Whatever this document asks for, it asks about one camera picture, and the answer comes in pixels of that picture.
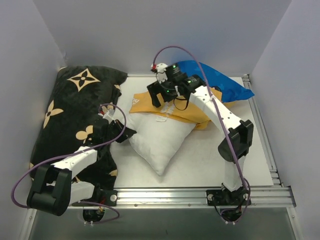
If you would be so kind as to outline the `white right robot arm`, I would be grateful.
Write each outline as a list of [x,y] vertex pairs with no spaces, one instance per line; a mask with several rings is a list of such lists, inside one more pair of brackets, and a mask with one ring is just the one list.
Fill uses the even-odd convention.
[[233,114],[212,93],[205,76],[187,76],[178,64],[153,64],[155,82],[147,86],[152,105],[159,108],[162,104],[183,97],[188,104],[194,104],[222,132],[224,139],[217,147],[224,159],[224,179],[222,200],[232,205],[240,198],[238,190],[249,188],[243,175],[244,161],[252,146],[254,124]]

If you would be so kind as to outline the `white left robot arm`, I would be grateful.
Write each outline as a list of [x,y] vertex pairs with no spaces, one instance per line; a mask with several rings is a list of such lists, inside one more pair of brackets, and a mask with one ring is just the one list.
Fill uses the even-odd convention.
[[74,203],[104,207],[111,193],[101,189],[99,184],[78,181],[76,176],[100,163],[107,153],[107,145],[122,143],[136,133],[119,120],[88,126],[85,133],[76,135],[84,141],[77,151],[52,158],[52,164],[45,160],[36,165],[27,207],[56,216],[61,216]]

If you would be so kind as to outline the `blue and orange pillowcase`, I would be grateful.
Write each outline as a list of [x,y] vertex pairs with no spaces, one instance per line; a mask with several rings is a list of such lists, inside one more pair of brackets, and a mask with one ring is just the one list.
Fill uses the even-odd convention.
[[152,98],[148,92],[136,93],[132,99],[130,114],[146,113],[157,115],[156,119],[163,121],[165,118],[173,119],[183,123],[195,124],[195,128],[203,130],[212,121],[217,127],[221,125],[215,104],[218,106],[221,120],[228,130],[236,129],[240,125],[241,118],[233,114],[227,108],[233,106],[236,101],[248,100],[255,94],[215,70],[214,68],[201,64],[207,77],[212,96],[205,96],[208,93],[206,86],[196,89],[196,92],[189,97],[189,103],[184,108],[185,99],[177,98],[164,102],[161,97],[160,107],[152,105]]

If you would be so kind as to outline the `white pillow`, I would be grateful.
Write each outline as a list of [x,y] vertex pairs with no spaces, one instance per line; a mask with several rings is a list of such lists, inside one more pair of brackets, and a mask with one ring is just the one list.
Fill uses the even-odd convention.
[[136,131],[130,145],[162,176],[185,138],[195,128],[194,123],[178,121],[152,113],[130,113],[127,127]]

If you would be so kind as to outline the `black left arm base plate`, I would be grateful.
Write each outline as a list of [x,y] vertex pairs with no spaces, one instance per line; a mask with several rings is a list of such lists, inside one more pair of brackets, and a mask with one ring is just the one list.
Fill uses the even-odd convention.
[[102,190],[96,191],[93,196],[89,199],[83,199],[76,201],[71,205],[74,207],[79,206],[100,206],[106,205],[109,207],[115,207],[118,200],[118,191],[117,190]]

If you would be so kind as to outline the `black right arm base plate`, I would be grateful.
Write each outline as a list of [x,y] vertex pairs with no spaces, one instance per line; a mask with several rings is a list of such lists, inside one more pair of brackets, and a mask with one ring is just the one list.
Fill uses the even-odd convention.
[[239,188],[235,191],[228,189],[206,190],[207,204],[209,206],[245,206],[248,201],[249,191]]

